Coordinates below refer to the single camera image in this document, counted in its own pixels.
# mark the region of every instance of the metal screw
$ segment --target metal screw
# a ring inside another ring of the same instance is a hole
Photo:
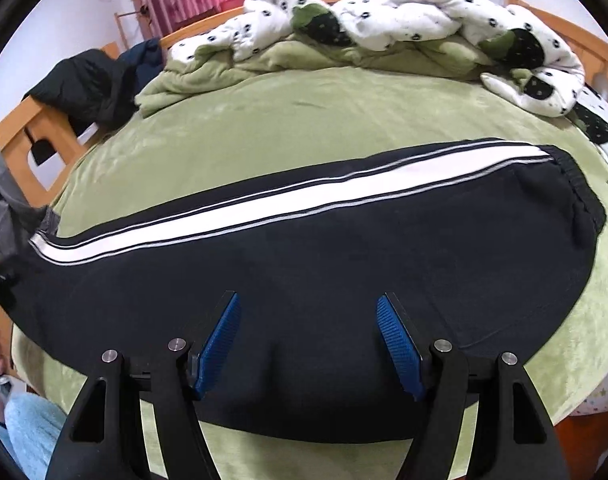
[[[517,364],[517,355],[511,352],[504,352],[502,354],[502,361],[504,361],[508,365],[516,365]]]
[[[450,352],[453,350],[453,345],[450,344],[450,341],[446,341],[446,339],[438,339],[433,345],[439,352]]]
[[[107,350],[102,354],[102,361],[105,363],[112,363],[117,359],[117,352],[115,350]]]
[[[175,339],[171,339],[168,342],[168,349],[173,352],[179,352],[180,350],[184,350],[186,346],[186,341],[180,337],[176,337]]]

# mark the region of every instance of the ribbed blue pad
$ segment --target ribbed blue pad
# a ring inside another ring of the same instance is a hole
[[[241,315],[238,295],[234,294],[200,355],[199,375],[194,386],[200,399],[220,378],[224,361],[238,333]]]
[[[386,296],[378,300],[378,326],[402,388],[415,400],[422,400],[426,389],[420,376],[420,356]]]

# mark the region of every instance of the red chair back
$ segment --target red chair back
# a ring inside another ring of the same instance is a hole
[[[218,5],[220,8],[220,12],[224,12],[225,10],[236,9],[237,7],[244,6],[244,0],[226,0]]]

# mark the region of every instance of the person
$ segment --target person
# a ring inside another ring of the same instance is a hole
[[[0,350],[0,375],[7,371]],[[0,397],[0,440],[30,480],[44,480],[66,415],[55,404],[34,394]]]

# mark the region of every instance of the green blanket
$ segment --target green blanket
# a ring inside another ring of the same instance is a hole
[[[148,119],[136,115],[72,172],[55,204],[62,215],[60,235],[275,171],[490,136],[570,152],[608,215],[608,166],[566,119],[542,120],[479,84],[343,67],[255,76]],[[70,409],[84,377],[49,358],[19,330],[13,357],[38,391]],[[608,220],[584,294],[527,370],[554,423],[608,371]],[[466,471],[475,413],[475,406],[466,411],[452,478]],[[143,405],[143,422],[151,469],[163,474],[150,405]],[[393,479],[409,445],[312,444],[211,424],[202,429],[224,480]]]
[[[143,117],[191,95],[228,88],[260,74],[282,70],[321,70],[359,66],[390,72],[477,79],[481,66],[493,62],[459,35],[420,43],[399,42],[385,52],[358,46],[325,46],[298,34],[279,41],[250,59],[234,62],[232,51],[204,45],[188,64],[170,60],[137,95]]]

